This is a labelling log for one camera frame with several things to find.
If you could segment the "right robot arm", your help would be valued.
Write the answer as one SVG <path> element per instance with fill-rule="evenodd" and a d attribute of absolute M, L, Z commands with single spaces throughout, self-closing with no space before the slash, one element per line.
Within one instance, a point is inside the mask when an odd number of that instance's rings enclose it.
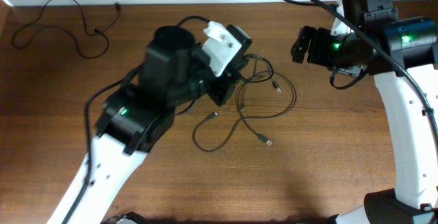
<path fill-rule="evenodd" d="M 355 81 L 372 76 L 383 100 L 396 183 L 330 223 L 437 222 L 437 25 L 400 19 L 392 0 L 339 0 L 326 7 L 331 29 L 303 27 L 295 62 L 326 67 Z"/>

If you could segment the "black usb cable long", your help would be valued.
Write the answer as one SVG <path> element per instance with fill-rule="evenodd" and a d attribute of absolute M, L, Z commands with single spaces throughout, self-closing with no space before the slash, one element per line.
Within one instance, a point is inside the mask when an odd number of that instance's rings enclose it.
<path fill-rule="evenodd" d="M 268 94 L 270 94 L 270 98 L 276 98 L 275 95 L 282 95 L 281 87 L 279 82 L 283 82 L 286 84 L 286 87 L 289 89 L 289 100 L 287 105 L 279 110 L 279 104 L 274 101 L 263 100 L 264 97 L 268 98 Z M 253 110 L 250 107 L 249 111 L 244 111 L 245 108 L 245 94 L 246 91 L 250 88 L 250 90 L 254 90 L 254 95 L 261 97 L 261 101 L 256 101 Z M 258 140 L 267 146 L 272 145 L 272 141 L 262 133 L 258 132 L 255 128 L 253 128 L 249 120 L 267 120 L 267 119 L 275 119 L 286 115 L 289 113 L 298 100 L 298 92 L 293 84 L 293 82 L 286 77 L 284 74 L 277 73 L 274 71 L 264 70 L 260 72 L 254 72 L 253 76 L 250 78 L 250 82 L 243 82 L 236 90 L 234 96 L 235 107 L 238 114 L 238 119 L 234 123 L 229 136 L 230 138 L 237 125 L 243 123 L 244 126 L 254 134 Z"/>

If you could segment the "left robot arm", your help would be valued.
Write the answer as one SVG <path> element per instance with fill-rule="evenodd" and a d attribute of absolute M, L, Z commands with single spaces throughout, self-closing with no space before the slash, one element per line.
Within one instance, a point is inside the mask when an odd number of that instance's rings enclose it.
<path fill-rule="evenodd" d="M 188 30 L 157 29 L 143 63 L 112 84 L 87 138 L 88 152 L 50 218 L 99 223 L 131 174 L 171 128 L 178 106 L 209 95 L 223 105 L 246 66 L 251 38 L 238 26 L 210 22 L 204 43 Z"/>

